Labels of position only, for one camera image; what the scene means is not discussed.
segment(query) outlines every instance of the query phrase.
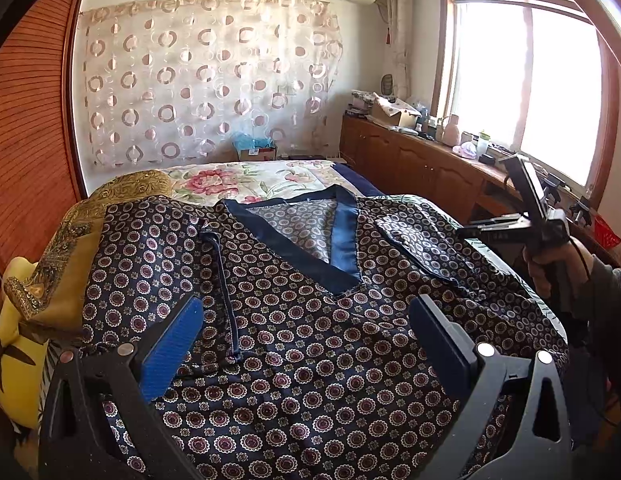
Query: patterned shirt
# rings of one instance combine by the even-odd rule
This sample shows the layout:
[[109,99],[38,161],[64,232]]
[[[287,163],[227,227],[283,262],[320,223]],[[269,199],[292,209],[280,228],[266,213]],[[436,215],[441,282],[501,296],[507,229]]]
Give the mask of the patterned shirt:
[[[402,480],[455,421],[409,325],[429,294],[476,343],[567,364],[561,326],[431,203],[340,187],[257,205],[164,197],[111,206],[84,306],[90,344],[139,339],[185,292],[204,325],[152,406],[204,478]],[[469,457],[491,459],[501,397]],[[127,462],[143,460],[104,407]]]

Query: cabinet door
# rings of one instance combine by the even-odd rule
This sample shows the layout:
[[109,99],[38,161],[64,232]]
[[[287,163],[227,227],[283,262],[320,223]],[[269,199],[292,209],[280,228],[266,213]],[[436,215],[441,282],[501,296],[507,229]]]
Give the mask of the cabinet door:
[[396,191],[397,134],[371,125],[367,128],[355,159],[357,172],[380,191],[393,194]]
[[440,167],[431,200],[458,222],[468,222],[481,189],[481,178],[463,169]]
[[362,142],[362,126],[362,121],[352,117],[344,117],[342,120],[339,153],[354,170],[357,169],[357,150]]
[[415,142],[399,147],[397,156],[397,193],[419,195],[431,200],[435,169],[428,154]]

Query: circle pattern curtain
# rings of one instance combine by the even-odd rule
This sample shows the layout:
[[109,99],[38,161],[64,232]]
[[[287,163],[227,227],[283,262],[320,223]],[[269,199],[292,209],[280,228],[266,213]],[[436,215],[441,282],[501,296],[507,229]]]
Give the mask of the circle pattern curtain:
[[287,153],[324,152],[343,52],[329,7],[147,0],[83,13],[82,161],[175,166],[219,153],[236,133],[273,139]]

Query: window frame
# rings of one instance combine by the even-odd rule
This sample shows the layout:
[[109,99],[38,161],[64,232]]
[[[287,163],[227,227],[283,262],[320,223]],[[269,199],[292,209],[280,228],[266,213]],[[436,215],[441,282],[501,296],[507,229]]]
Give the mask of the window frame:
[[[531,8],[538,6],[535,4],[523,5],[519,3],[517,3],[517,5],[521,5],[525,9],[524,20],[527,27],[532,29],[533,20]],[[549,9],[547,7],[540,8],[553,11],[553,9]],[[573,14],[567,14],[559,10],[557,12],[590,23],[590,21],[585,18],[580,18],[574,16]],[[434,112],[437,117],[448,116],[453,101],[453,83],[455,81],[457,70],[457,57],[459,56],[459,46],[457,45],[457,18],[457,5],[454,3],[454,0],[440,0],[439,47],[437,54],[437,65],[435,69],[433,99],[431,101],[431,113]],[[525,67],[526,78],[523,83],[522,108],[513,141],[513,145],[516,147],[521,146],[524,136],[533,76],[532,30],[529,30],[527,37],[528,43]],[[599,207],[611,169],[613,151],[615,149],[615,139],[617,138],[620,98],[619,64],[599,33],[598,40],[602,63],[602,104],[597,140],[595,142],[595,153],[593,154],[593,161],[591,162],[586,186],[578,185],[561,171],[555,170],[555,168],[550,167],[543,161],[526,154],[548,171],[562,178],[577,197],[579,197],[580,194],[588,197],[590,199],[591,206],[595,209]]]

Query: metal screw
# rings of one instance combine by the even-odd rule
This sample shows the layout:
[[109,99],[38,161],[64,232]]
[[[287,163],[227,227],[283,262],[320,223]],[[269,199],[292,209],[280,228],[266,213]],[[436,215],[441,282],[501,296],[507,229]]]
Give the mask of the metal screw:
[[72,350],[65,350],[60,355],[60,361],[62,363],[69,363],[72,361],[73,357],[75,357],[75,354],[73,354]]
[[477,345],[477,351],[484,357],[495,355],[495,348],[489,343],[479,343]]
[[540,350],[539,352],[537,352],[537,358],[545,365],[549,365],[553,362],[553,357],[551,356],[551,354],[546,352],[546,350]]
[[132,345],[132,343],[124,343],[122,345],[119,345],[119,347],[117,348],[117,353],[125,357],[132,354],[134,350],[135,347]]

